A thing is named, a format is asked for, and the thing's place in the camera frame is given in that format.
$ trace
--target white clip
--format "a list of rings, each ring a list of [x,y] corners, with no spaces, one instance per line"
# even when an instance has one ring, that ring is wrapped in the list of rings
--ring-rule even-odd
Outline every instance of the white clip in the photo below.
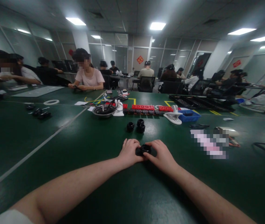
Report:
[[[173,124],[182,124],[182,121],[178,118],[182,114],[178,112],[178,106],[173,105],[172,108],[173,112],[167,112],[163,116],[166,117]]]
[[[115,110],[113,116],[115,116],[115,117],[123,117],[124,116],[123,103],[120,100],[115,100],[115,104],[116,104],[116,110]]]

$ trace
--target red terminal block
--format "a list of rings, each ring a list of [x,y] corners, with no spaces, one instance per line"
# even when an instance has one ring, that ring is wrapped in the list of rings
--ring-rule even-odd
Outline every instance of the red terminal block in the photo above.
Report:
[[[155,110],[152,105],[132,105],[132,109],[135,110]]]

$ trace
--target white line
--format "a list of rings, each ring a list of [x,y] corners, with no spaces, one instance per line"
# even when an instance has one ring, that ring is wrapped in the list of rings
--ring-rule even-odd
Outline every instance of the white line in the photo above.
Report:
[[[84,111],[82,110],[78,115],[76,115],[74,118],[72,118],[68,123],[66,123],[63,127],[61,127],[59,130],[57,130],[52,136],[50,136],[48,139],[46,139],[43,143],[41,143],[37,148],[35,148],[33,151],[31,151],[28,155],[26,155],[21,161],[19,161],[17,164],[15,164],[12,168],[10,168],[6,173],[4,173],[2,176],[0,176],[0,182],[2,182],[9,174],[11,174],[14,170],[16,170],[20,165],[22,165],[27,159],[29,159],[34,153],[36,153],[42,146],[44,146],[46,143],[48,143],[53,137],[55,137],[57,134],[59,134],[64,128],[68,127],[78,116],[80,116]]]

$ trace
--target hand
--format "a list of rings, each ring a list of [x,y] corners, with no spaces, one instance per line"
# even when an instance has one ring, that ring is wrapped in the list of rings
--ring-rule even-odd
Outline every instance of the hand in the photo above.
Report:
[[[135,150],[139,147],[141,147],[141,145],[139,144],[139,141],[136,139],[127,140],[126,138],[124,140],[122,150],[119,156],[117,157],[117,159],[121,161],[125,169],[134,165],[137,162],[142,162],[147,160],[145,157],[137,156],[135,154]]]
[[[160,140],[154,140],[153,142],[147,142],[145,144],[152,146],[157,151],[157,156],[154,157],[146,152],[144,152],[143,155],[148,158],[155,166],[157,166],[157,168],[162,172],[164,172],[168,176],[173,176],[175,171],[180,166],[174,160],[167,146]]]
[[[85,91],[85,90],[88,90],[88,89],[89,89],[89,87],[88,87],[88,86],[84,86],[84,85],[80,85],[80,86],[78,86],[78,88],[79,88],[80,90],[83,90],[83,91]]]
[[[71,84],[71,83],[68,84],[68,87],[71,88],[71,89],[75,89],[74,86],[75,86],[74,84]]]

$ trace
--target computer monitor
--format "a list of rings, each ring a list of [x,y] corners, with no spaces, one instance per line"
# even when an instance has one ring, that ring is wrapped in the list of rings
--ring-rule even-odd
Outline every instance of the computer monitor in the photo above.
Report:
[[[218,80],[221,80],[222,77],[223,77],[224,75],[225,75],[224,73],[216,72],[216,73],[214,73],[214,75],[212,76],[211,80],[212,80],[213,82],[216,82],[216,81],[218,81]]]
[[[64,62],[65,62],[65,66],[67,68],[67,71],[69,71],[69,72],[77,72],[77,67],[73,63],[72,60],[64,60]]]
[[[64,72],[67,71],[67,68],[62,61],[52,61],[52,64],[55,68],[57,68],[59,70],[62,70]]]

